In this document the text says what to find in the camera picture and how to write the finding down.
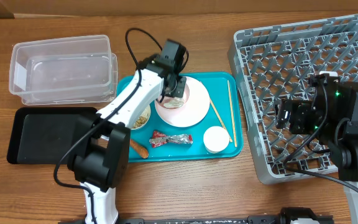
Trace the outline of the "red foil snack wrapper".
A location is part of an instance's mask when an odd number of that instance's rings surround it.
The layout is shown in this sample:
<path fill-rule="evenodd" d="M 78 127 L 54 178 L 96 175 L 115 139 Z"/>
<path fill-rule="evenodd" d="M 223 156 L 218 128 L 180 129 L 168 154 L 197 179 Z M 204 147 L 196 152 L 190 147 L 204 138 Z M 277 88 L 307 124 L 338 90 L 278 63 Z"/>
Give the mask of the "red foil snack wrapper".
<path fill-rule="evenodd" d="M 166 135 L 160 131 L 155 130 L 152 134 L 152 137 L 149 139 L 149 143 L 153 148 L 160 147 L 168 143 L 193 144 L 193 138 L 190 134 Z"/>

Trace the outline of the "white tissue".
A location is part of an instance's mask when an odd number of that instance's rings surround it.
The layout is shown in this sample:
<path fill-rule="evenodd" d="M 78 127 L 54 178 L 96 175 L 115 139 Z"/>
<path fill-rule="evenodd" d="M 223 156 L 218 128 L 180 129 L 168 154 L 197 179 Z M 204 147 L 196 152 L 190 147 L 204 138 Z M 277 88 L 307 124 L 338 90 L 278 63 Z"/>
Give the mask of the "white tissue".
<path fill-rule="evenodd" d="M 183 98 L 166 98 L 162 102 L 162 106 L 166 109 L 177 109 L 185 104 Z"/>

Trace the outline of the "large pink plate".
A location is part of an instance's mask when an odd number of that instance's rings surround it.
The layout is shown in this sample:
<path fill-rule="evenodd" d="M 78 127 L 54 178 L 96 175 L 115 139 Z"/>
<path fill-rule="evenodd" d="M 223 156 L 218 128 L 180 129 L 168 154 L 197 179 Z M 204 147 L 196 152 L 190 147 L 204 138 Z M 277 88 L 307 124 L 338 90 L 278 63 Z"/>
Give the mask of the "large pink plate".
<path fill-rule="evenodd" d="M 208 113 L 210 97 L 206 87 L 197 79 L 186 77 L 185 103 L 179 108 L 164 108 L 157 101 L 154 106 L 157 114 L 166 123 L 186 128 L 199 123 Z"/>

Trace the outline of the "small pink bowl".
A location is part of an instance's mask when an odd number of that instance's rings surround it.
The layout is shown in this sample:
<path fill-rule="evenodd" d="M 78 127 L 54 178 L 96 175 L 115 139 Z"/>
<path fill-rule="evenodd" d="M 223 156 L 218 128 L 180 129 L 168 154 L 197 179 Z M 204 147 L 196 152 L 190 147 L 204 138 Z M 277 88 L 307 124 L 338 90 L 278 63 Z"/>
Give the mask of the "small pink bowl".
<path fill-rule="evenodd" d="M 162 96 L 159 96 L 155 103 L 162 108 L 168 109 L 168 110 L 174 110 L 179 109 L 180 107 L 184 106 L 186 102 L 188 101 L 190 97 L 190 89 L 188 87 L 188 84 L 185 84 L 185 88 L 183 90 L 183 96 L 182 97 L 170 97 L 165 96 L 162 98 Z"/>

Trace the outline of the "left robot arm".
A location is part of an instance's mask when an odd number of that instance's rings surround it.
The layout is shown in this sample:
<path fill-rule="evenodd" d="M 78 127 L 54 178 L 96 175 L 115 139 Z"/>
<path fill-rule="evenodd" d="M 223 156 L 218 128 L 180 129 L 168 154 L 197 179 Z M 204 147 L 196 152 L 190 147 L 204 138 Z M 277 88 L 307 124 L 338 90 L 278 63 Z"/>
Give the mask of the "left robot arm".
<path fill-rule="evenodd" d="M 115 188 L 128 164 L 131 127 L 154 100 L 183 96 L 180 72 L 187 60 L 187 49 L 167 40 L 160 53 L 135 63 L 132 80 L 110 104 L 76 122 L 65 158 L 79 182 L 75 187 L 85 193 L 84 223 L 117 222 Z"/>

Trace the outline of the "white cup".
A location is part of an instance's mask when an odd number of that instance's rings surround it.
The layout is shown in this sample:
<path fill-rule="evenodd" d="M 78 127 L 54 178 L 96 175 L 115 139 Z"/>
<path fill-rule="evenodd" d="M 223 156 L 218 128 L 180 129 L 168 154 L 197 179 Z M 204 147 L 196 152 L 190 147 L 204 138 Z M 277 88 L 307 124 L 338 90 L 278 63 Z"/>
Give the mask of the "white cup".
<path fill-rule="evenodd" d="M 212 126 L 203 134 L 203 144 L 210 153 L 216 154 L 225 150 L 229 143 L 230 136 L 223 127 Z"/>

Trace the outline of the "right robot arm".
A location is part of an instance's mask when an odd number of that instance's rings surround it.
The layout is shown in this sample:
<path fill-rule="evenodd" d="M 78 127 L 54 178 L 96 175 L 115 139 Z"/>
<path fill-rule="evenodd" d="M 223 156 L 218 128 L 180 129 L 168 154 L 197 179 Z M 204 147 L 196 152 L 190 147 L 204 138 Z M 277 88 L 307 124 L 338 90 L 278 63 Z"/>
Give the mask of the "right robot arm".
<path fill-rule="evenodd" d="M 275 104 L 276 127 L 292 134 L 307 134 L 283 161 L 286 170 L 330 180 L 344 187 L 352 223 L 358 223 L 358 82 L 342 82 L 336 72 L 319 72 L 308 79 L 315 89 L 312 100 L 282 99 Z M 313 140 L 338 169 L 338 177 L 293 169 L 287 164 Z"/>

